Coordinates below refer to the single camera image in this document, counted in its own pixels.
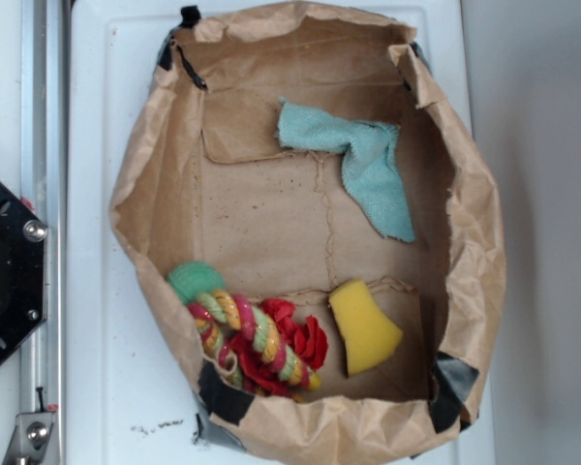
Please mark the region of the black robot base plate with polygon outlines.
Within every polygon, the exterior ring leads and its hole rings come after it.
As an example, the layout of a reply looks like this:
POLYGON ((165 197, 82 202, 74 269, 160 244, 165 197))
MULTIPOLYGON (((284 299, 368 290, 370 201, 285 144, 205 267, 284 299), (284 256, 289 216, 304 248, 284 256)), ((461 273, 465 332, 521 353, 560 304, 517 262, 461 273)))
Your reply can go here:
POLYGON ((46 319, 47 226, 0 181, 0 366, 46 319))

